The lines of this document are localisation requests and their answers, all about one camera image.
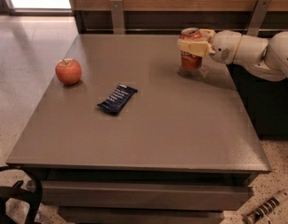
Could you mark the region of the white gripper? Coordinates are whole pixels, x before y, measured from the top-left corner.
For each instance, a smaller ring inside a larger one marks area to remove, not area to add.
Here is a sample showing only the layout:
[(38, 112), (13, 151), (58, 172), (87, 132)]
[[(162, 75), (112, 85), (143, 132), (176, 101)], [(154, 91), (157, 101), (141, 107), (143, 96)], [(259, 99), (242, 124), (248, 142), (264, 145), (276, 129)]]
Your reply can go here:
[(216, 33), (211, 29), (200, 29), (199, 32), (205, 40), (179, 39), (177, 45), (180, 51), (198, 57), (210, 54), (210, 57), (218, 63), (231, 64), (233, 62), (242, 39), (241, 33), (228, 30)]

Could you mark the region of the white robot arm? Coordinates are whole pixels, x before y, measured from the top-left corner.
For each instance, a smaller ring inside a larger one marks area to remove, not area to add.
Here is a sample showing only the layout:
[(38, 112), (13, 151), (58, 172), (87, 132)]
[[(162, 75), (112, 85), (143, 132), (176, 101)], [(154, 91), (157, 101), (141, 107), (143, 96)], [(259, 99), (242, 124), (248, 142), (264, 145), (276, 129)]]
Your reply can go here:
[(267, 39), (228, 30), (216, 33), (198, 29), (197, 38), (179, 38), (177, 44), (184, 53), (210, 56), (217, 63), (236, 64), (265, 80), (288, 79), (288, 32)]

